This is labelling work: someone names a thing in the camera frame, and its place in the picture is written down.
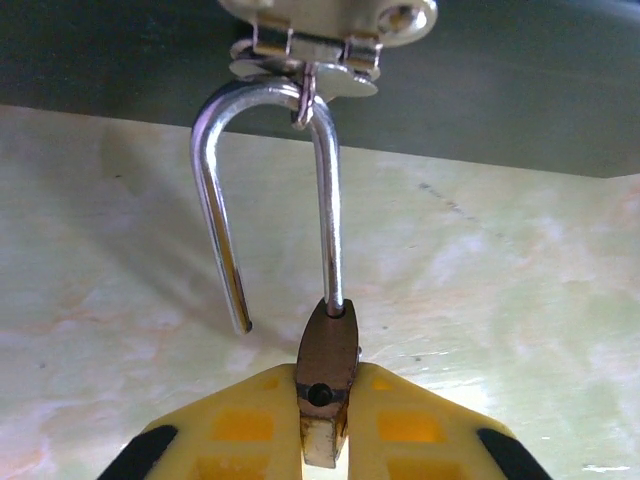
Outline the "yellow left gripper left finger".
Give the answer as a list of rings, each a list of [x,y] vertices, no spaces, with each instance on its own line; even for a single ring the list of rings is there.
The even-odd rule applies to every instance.
[[[295,367],[281,364],[148,424],[101,479],[301,479]]]

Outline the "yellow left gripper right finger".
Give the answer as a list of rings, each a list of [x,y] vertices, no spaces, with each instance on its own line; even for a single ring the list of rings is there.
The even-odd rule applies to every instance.
[[[539,479],[499,421],[361,363],[348,409],[350,479]]]

